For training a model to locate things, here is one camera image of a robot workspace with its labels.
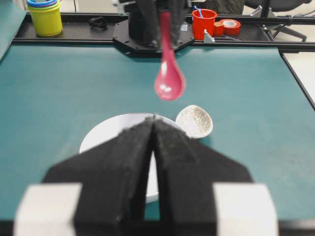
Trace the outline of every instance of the white speckled bowl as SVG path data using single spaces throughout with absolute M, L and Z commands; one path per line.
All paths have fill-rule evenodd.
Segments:
M 176 117 L 176 123 L 193 139 L 204 138 L 213 130 L 209 114 L 196 105 L 182 109 Z

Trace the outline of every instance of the teal table surface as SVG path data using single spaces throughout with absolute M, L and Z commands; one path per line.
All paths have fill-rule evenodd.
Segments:
M 315 112 L 278 50 L 188 47 L 177 60 L 187 89 L 165 102 L 153 89 L 159 58 L 110 46 L 12 46 L 0 64 L 0 219 L 13 219 L 27 185 L 78 153 L 98 123 L 137 112 L 175 119 L 190 104 L 214 122 L 201 142 L 266 183 L 279 219 L 315 218 Z

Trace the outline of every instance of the red tape roll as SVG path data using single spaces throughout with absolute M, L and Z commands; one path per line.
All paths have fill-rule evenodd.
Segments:
M 213 30 L 214 36 L 221 36 L 224 33 L 224 26 L 221 22 L 215 22 L 215 28 Z
M 224 34 L 238 35 L 241 30 L 241 23 L 232 19 L 223 19 L 220 22 L 224 26 Z

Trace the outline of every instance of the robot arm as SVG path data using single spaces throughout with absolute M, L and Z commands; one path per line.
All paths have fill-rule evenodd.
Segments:
M 160 11 L 170 11 L 172 43 L 176 47 L 178 45 L 181 24 L 190 7 L 189 0 L 113 0 L 113 4 L 117 6 L 121 14 L 138 12 L 141 15 L 141 20 L 132 20 L 129 30 L 136 29 L 136 24 L 144 21 L 147 31 L 144 41 L 148 41 L 147 39 L 149 39 L 155 47 L 158 47 L 160 42 L 158 13 Z

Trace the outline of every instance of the black office chair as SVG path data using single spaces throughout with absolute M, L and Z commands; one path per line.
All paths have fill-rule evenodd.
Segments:
M 304 3 L 310 3 L 311 1 L 312 0 L 272 0 L 270 3 L 270 8 L 272 12 L 291 11 Z M 262 0 L 246 0 L 245 5 L 256 9 L 260 5 L 262 5 Z M 306 35 L 301 34 L 295 30 L 292 30 L 286 26 L 279 25 L 273 28 L 273 30 L 276 31 L 274 37 L 276 37 L 279 32 L 283 32 L 295 37 L 299 37 L 302 39 L 303 42 L 305 42 L 307 38 Z

